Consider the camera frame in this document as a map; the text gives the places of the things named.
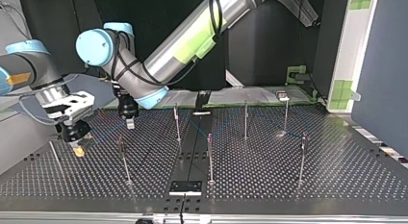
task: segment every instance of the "metal optical table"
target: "metal optical table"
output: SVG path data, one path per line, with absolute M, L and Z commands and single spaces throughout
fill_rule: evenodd
M 291 106 L 281 137 L 284 107 L 248 113 L 245 140 L 243 108 L 203 116 L 179 110 L 179 144 L 173 110 L 142 111 L 135 130 L 115 111 L 99 111 L 89 122 L 94 144 L 84 158 L 54 141 L 61 167 L 46 145 L 0 176 L 0 223 L 408 222 L 408 171 L 339 117 L 318 105 Z M 303 132 L 309 149 L 300 183 Z M 198 195 L 170 195 L 180 182 L 194 183 Z

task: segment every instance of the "perforated breadboard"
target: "perforated breadboard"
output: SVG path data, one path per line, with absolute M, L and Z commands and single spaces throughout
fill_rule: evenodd
M 191 111 L 179 111 L 181 132 L 187 131 Z M 48 198 L 163 198 L 179 151 L 172 110 L 141 112 L 135 130 L 114 111 L 100 112 L 89 124 L 95 143 L 84 158 L 76 158 L 69 146 L 54 141 L 62 174 L 51 150 L 28 157 L 27 167 L 0 186 L 1 196 Z M 117 140 L 124 137 L 126 160 L 134 182 L 127 177 Z
M 387 168 L 373 150 L 361 146 L 340 118 L 317 107 L 290 107 L 288 133 L 284 107 L 249 108 L 248 140 L 244 141 L 243 108 L 214 110 L 216 199 L 406 200 L 407 184 Z M 299 186 L 301 134 L 310 148 Z
M 205 153 L 213 134 L 213 186 L 209 158 L 180 156 L 172 110 L 141 112 L 131 131 L 105 111 L 89 123 L 96 143 L 85 158 L 55 142 L 64 174 L 47 147 L 0 175 L 0 211 L 408 216 L 408 171 L 322 107 L 290 107 L 283 137 L 284 107 L 249 107 L 247 141 L 243 108 L 212 112 L 179 117 L 185 153 Z M 300 184 L 303 132 L 309 149 Z M 116 149 L 120 136 L 132 187 Z M 170 196 L 174 178 L 201 181 L 202 195 Z

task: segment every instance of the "green sticker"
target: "green sticker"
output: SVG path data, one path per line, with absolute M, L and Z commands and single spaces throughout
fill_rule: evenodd
M 218 24 L 218 11 L 215 11 L 214 15 L 216 24 Z M 216 45 L 213 41 L 214 34 L 210 10 L 207 9 L 181 36 L 174 58 L 183 64 L 189 63 L 194 56 L 200 59 L 204 58 Z
M 353 81 L 336 80 L 334 82 L 329 108 L 331 110 L 347 110 L 348 101 L 351 99 L 351 86 Z
M 369 9 L 371 5 L 371 0 L 351 0 L 350 10 L 362 10 Z

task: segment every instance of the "yellow tag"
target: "yellow tag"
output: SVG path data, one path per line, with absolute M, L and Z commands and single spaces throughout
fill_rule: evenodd
M 85 150 L 82 147 L 77 147 L 72 149 L 74 151 L 74 154 L 78 158 L 82 158 L 85 156 Z
M 20 74 L 15 74 L 6 79 L 7 83 L 9 83 L 10 86 L 15 86 L 21 83 L 25 83 L 28 81 L 30 78 L 31 72 L 28 73 L 20 73 Z

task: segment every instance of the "vertical metal post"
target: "vertical metal post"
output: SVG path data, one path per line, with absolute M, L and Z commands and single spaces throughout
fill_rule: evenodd
M 128 186 L 132 185 L 133 182 L 132 182 L 132 179 L 130 178 L 129 167 L 128 167 L 128 164 L 127 164 L 127 161 L 126 161 L 126 147 L 125 147 L 125 144 L 124 144 L 123 136 L 120 136 L 119 140 L 117 141 L 117 149 L 119 151 L 119 155 L 122 158 L 123 164 L 125 166 L 126 176 L 127 176 L 127 179 L 128 179 L 126 184 Z
M 305 163 L 306 152 L 309 147 L 309 139 L 308 139 L 306 132 L 303 132 L 302 134 L 302 143 L 300 147 L 302 149 L 302 162 L 300 164 L 299 184 L 298 184 L 299 187 L 301 187 L 303 184 L 303 168 L 304 168 L 304 163 Z
M 287 132 L 287 124 L 288 124 L 288 110 L 289 110 L 289 100 L 286 101 L 286 109 L 285 109 L 285 124 L 283 127 L 283 131 L 285 131 L 285 133 Z
M 278 132 L 279 137 L 283 137 L 288 131 L 288 112 L 289 112 L 289 101 L 291 98 L 288 97 L 288 93 L 285 90 L 276 91 L 276 98 L 280 102 L 285 102 L 285 122 L 283 130 Z
M 181 144 L 181 137 L 180 137 L 180 125 L 179 125 L 179 119 L 178 119 L 178 111 L 177 111 L 177 103 L 174 105 L 174 119 L 176 120 L 176 126 L 177 126 L 177 141 L 179 144 Z
M 51 140 L 48 141 L 48 143 L 49 143 L 50 146 L 51 146 L 51 150 L 52 150 L 52 153 L 53 153 L 53 155 L 54 155 L 55 160 L 57 161 L 58 167 L 60 168 L 61 173 L 62 173 L 63 176 L 64 176 L 63 166 L 61 165 L 60 157 L 58 157 L 57 151 L 55 150 L 54 143 L 53 143 Z
M 245 101 L 245 135 L 244 135 L 245 140 L 248 139 L 248 117 L 249 117 L 248 103 L 246 103 Z
M 208 158 L 210 160 L 210 185 L 214 185 L 216 182 L 214 181 L 213 175 L 213 135 L 208 134 L 207 137 L 207 148 L 208 148 Z

